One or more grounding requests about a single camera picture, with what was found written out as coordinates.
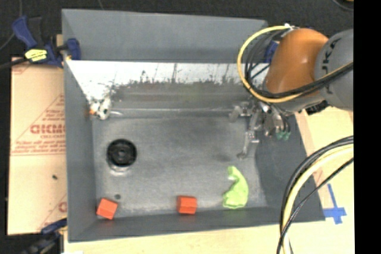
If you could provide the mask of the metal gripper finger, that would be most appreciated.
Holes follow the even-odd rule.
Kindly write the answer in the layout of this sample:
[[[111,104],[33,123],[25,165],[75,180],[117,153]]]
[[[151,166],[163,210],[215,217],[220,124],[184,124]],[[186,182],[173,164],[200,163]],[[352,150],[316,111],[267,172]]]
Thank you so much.
[[[243,148],[237,154],[239,159],[245,159],[249,156],[251,152],[255,152],[257,150],[258,144],[260,140],[258,138],[258,132],[256,130],[248,130],[245,132]]]
[[[238,118],[247,116],[249,116],[248,108],[246,106],[236,105],[229,114],[229,122],[234,123],[238,120]]]

